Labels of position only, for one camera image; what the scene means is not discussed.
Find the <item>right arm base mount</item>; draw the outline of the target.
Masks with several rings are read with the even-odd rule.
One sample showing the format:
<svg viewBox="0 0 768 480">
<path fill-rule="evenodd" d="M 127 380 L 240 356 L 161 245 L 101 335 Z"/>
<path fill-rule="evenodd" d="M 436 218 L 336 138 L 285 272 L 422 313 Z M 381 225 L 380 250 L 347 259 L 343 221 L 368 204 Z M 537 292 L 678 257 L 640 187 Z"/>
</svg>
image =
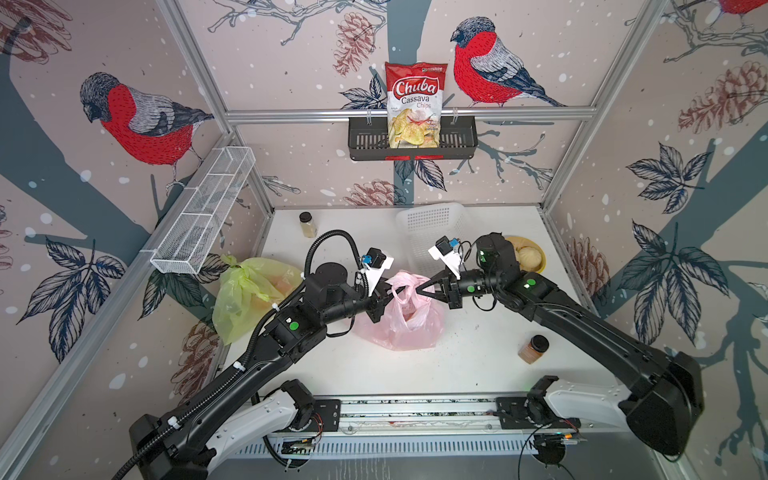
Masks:
<svg viewBox="0 0 768 480">
<path fill-rule="evenodd" d="M 497 397 L 495 405 L 495 416 L 503 430 L 545 427 L 577 431 L 581 428 L 579 419 L 556 415 L 543 400 L 529 400 L 525 396 Z"/>
</svg>

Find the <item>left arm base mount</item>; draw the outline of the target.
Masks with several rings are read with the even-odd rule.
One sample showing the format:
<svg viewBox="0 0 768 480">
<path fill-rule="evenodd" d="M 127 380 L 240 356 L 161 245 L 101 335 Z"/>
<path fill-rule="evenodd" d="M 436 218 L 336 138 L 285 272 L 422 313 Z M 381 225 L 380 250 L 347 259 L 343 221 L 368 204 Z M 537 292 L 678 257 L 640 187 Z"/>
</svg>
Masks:
<svg viewBox="0 0 768 480">
<path fill-rule="evenodd" d="M 300 411 L 288 427 L 277 430 L 276 434 L 337 432 L 341 420 L 341 405 L 341 400 L 337 398 L 316 399 L 311 410 Z"/>
</svg>

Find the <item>green plastic bag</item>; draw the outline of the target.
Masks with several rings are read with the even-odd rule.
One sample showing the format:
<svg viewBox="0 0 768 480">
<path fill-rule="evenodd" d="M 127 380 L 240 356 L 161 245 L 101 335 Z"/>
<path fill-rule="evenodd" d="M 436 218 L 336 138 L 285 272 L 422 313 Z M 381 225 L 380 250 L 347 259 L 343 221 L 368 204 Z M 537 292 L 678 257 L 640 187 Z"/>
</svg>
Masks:
<svg viewBox="0 0 768 480">
<path fill-rule="evenodd" d="M 302 282 L 298 268 L 270 258 L 256 257 L 238 262 L 222 257 L 227 269 L 219 277 L 213 310 L 213 326 L 224 345 L 249 331 L 273 305 L 281 303 Z"/>
</svg>

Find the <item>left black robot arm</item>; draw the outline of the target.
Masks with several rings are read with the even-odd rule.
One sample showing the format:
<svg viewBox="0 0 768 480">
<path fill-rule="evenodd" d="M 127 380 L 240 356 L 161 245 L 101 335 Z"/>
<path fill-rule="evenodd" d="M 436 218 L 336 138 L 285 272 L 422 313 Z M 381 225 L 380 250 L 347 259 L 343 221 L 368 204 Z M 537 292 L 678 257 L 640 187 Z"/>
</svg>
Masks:
<svg viewBox="0 0 768 480">
<path fill-rule="evenodd" d="M 310 423 L 315 399 L 298 380 L 246 403 L 329 338 L 329 324 L 361 313 L 379 322 L 394 297 L 383 277 L 393 262 L 377 248 L 360 254 L 344 230 L 320 235 L 308 250 L 302 282 L 257 323 L 244 353 L 191 399 L 130 427 L 133 455 L 115 478 L 137 468 L 145 479 L 205 479 L 253 440 Z"/>
</svg>

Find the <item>pink plastic bag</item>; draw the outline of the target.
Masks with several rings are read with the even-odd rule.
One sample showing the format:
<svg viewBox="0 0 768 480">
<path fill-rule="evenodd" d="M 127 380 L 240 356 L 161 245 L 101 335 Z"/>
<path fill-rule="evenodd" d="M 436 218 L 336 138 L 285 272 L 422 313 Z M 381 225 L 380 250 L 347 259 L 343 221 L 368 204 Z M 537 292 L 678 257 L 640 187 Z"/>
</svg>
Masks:
<svg viewBox="0 0 768 480">
<path fill-rule="evenodd" d="M 392 351 L 435 347 L 444 331 L 444 309 L 439 302 L 416 293 L 416 287 L 428 278 L 400 271 L 390 279 L 408 287 L 393 298 L 379 323 L 372 323 L 366 314 L 356 316 L 352 332 Z"/>
</svg>

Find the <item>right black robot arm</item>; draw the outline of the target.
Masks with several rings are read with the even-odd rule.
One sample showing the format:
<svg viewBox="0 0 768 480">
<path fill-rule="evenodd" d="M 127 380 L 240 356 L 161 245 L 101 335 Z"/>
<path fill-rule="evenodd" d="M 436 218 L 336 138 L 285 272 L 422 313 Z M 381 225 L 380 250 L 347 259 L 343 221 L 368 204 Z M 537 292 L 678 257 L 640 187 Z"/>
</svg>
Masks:
<svg viewBox="0 0 768 480">
<path fill-rule="evenodd" d="M 456 239 L 441 237 L 428 250 L 442 272 L 417 293 L 459 309 L 466 297 L 491 295 L 506 309 L 557 333 L 610 371 L 629 390 L 618 409 L 635 436 L 666 455 L 684 453 L 704 410 L 701 367 L 684 352 L 667 354 L 600 320 L 554 282 L 523 272 L 514 246 L 499 233 L 479 237 L 477 266 L 464 271 Z"/>
</svg>

